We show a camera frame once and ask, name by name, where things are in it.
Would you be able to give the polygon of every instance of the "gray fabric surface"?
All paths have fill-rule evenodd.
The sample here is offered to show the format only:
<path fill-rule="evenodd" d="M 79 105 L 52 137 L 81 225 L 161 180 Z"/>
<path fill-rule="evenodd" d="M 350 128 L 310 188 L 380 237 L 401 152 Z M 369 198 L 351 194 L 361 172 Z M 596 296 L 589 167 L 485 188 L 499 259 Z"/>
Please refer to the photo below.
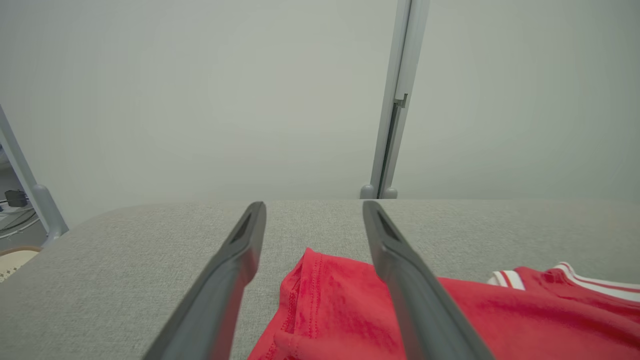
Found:
<path fill-rule="evenodd" d="M 439 276 L 568 261 L 579 274 L 640 283 L 640 206 L 592 201 L 384 200 Z M 139 359 L 226 238 L 245 202 L 139 206 L 76 227 L 0 284 L 0 359 Z M 248 356 L 306 247 L 371 262 L 362 203 L 267 202 L 258 274 L 232 359 Z"/>

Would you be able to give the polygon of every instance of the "gray floor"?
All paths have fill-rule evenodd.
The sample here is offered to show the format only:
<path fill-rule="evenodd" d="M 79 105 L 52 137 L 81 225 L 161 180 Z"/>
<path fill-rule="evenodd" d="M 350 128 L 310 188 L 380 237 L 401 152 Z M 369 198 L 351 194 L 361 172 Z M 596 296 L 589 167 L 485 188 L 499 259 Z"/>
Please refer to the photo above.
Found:
<path fill-rule="evenodd" d="M 41 247 L 46 239 L 47 232 L 42 226 L 42 223 L 37 222 L 19 234 L 0 239 L 0 251 L 27 245 Z"/>

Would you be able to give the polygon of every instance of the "red garment with white stripes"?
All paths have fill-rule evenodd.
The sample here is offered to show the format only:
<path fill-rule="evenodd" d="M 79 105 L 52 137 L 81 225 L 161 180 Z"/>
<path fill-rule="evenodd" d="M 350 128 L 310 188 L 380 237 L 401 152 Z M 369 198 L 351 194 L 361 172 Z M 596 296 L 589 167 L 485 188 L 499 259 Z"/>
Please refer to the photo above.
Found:
<path fill-rule="evenodd" d="M 497 359 L 640 359 L 640 286 L 558 267 L 440 282 Z M 307 249 L 249 359 L 404 359 L 387 287 L 371 265 Z"/>

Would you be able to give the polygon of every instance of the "black power adapter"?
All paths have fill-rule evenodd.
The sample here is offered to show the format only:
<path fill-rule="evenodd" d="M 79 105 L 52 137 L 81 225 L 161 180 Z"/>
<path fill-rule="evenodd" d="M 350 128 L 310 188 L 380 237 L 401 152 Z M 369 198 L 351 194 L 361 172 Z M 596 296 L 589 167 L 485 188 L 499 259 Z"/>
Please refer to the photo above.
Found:
<path fill-rule="evenodd" d="M 22 190 L 8 190 L 4 192 L 6 204 L 14 208 L 27 206 L 27 195 Z"/>

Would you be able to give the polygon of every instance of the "red fabric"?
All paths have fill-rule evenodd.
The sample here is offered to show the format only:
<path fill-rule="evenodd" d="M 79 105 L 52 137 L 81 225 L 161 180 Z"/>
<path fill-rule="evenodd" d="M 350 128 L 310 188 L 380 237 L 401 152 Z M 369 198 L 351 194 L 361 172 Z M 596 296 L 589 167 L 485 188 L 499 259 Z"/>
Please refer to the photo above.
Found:
<path fill-rule="evenodd" d="M 497 359 L 640 359 L 640 305 L 516 270 L 526 291 L 440 279 Z M 307 249 L 249 359 L 404 359 L 387 287 L 373 266 Z"/>

